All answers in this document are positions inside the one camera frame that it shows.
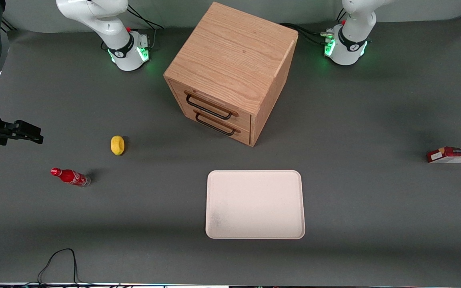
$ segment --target bottle cap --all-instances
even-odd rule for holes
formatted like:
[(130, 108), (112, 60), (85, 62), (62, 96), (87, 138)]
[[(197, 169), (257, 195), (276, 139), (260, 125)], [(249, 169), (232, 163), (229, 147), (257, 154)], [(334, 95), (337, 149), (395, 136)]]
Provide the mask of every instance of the bottle cap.
[(53, 176), (60, 176), (62, 174), (62, 169), (53, 168), (51, 169), (51, 175)]

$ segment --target drawer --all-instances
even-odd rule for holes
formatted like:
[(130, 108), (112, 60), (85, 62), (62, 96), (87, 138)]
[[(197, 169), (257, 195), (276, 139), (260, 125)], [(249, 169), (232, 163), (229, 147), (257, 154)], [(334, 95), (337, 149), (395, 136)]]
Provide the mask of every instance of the drawer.
[(226, 135), (241, 143), (250, 145), (250, 131), (248, 130), (232, 127), (229, 124), (224, 123), (222, 120), (207, 115), (202, 111), (197, 111), (196, 109), (187, 110), (184, 112), (184, 114), (186, 117), (193, 121), (216, 130), (219, 133), (222, 133), (223, 135)]
[(238, 109), (229, 108), (225, 103), (217, 104), (214, 101), (208, 100), (207, 97), (202, 96), (198, 91), (179, 82), (170, 80), (170, 85), (177, 98), (177, 102), (179, 102), (185, 114), (187, 110), (197, 109), (205, 115), (210, 115), (220, 120), (222, 123), (229, 123), (232, 126), (250, 131), (250, 114)]

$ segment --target lemon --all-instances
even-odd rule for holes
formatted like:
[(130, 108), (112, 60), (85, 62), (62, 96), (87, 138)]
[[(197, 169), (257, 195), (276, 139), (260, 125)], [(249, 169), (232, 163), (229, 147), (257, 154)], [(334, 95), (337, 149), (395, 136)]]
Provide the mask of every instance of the lemon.
[(113, 136), (111, 138), (111, 151), (115, 155), (124, 153), (124, 139), (121, 136)]

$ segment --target green led light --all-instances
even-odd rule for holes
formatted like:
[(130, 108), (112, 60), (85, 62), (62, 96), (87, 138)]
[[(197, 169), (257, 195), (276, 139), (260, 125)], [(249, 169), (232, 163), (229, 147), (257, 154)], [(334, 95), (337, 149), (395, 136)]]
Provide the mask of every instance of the green led light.
[(147, 48), (140, 48), (136, 47), (136, 51), (140, 55), (141, 59), (145, 62), (148, 60), (148, 49)]
[(335, 47), (335, 40), (332, 39), (330, 42), (328, 42), (327, 46), (325, 47), (325, 54), (327, 56), (332, 55), (333, 48)]
[(115, 59), (113, 59), (113, 55), (111, 54), (110, 49), (108, 49), (108, 54), (111, 57), (111, 62), (115, 63)]
[(364, 52), (366, 52), (366, 46), (367, 46), (367, 41), (364, 43), (364, 48), (362, 48), (362, 52), (360, 52), (360, 56), (364, 55)]

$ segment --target cable connector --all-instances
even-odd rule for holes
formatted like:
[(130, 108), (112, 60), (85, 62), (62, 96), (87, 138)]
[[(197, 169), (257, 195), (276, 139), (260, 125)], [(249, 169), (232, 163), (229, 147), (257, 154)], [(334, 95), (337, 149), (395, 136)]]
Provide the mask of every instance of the cable connector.
[(320, 36), (324, 38), (333, 39), (333, 32), (321, 32)]

